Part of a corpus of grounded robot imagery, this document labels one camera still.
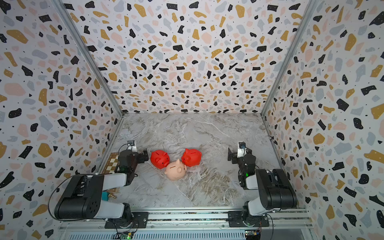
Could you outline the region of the pink piggy bank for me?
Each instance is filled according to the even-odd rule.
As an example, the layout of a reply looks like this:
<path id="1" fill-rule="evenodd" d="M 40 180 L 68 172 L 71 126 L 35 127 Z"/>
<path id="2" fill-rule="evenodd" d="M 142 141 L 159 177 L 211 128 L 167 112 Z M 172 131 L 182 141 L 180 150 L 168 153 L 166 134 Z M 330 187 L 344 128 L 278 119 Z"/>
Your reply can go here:
<path id="1" fill-rule="evenodd" d="M 177 181 L 182 179 L 187 173 L 187 166 L 180 161 L 171 162 L 167 165 L 165 174 L 170 181 Z"/>

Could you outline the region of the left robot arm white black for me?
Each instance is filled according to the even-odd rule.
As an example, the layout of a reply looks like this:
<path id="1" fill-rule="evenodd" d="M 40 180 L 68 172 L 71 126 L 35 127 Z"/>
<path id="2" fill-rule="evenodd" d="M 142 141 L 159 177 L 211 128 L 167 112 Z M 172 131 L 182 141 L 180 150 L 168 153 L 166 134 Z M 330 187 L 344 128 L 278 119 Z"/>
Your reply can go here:
<path id="1" fill-rule="evenodd" d="M 106 229 L 145 228 L 128 203 L 104 201 L 102 194 L 110 189 L 129 186 L 136 177 L 138 164 L 149 160 L 148 151 L 124 150 L 118 156 L 113 174 L 75 175 L 70 177 L 51 216 L 58 221 L 106 220 Z"/>

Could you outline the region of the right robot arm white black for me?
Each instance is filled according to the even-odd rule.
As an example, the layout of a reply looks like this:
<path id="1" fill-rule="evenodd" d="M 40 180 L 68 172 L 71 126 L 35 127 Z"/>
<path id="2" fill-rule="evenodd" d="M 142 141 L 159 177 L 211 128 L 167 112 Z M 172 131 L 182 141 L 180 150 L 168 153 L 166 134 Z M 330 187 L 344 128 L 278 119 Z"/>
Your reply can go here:
<path id="1" fill-rule="evenodd" d="M 229 211 L 229 226 L 268 227 L 267 214 L 297 207 L 298 199 L 284 170 L 260 169 L 252 150 L 239 143 L 236 153 L 228 150 L 228 161 L 238 165 L 238 180 L 244 190 L 257 190 L 259 196 L 247 201 L 241 211 Z"/>

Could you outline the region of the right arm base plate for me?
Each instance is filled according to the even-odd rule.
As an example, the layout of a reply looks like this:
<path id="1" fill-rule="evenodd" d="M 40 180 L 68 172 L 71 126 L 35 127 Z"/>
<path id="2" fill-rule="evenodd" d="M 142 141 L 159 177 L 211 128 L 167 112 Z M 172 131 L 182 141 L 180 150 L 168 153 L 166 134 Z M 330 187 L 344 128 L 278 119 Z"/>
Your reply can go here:
<path id="1" fill-rule="evenodd" d="M 228 222 L 230 228 L 240 227 L 269 227 L 270 223 L 266 216 L 251 216 L 243 211 L 229 211 Z"/>

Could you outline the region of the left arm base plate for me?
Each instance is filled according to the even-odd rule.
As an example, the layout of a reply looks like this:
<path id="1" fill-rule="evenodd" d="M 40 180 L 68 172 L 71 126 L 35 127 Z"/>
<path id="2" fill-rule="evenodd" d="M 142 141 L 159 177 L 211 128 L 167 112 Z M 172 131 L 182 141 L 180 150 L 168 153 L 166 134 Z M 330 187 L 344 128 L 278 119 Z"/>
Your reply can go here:
<path id="1" fill-rule="evenodd" d="M 132 230 L 145 229 L 149 219 L 149 212 L 133 212 L 119 219 L 108 219 L 105 229 Z"/>

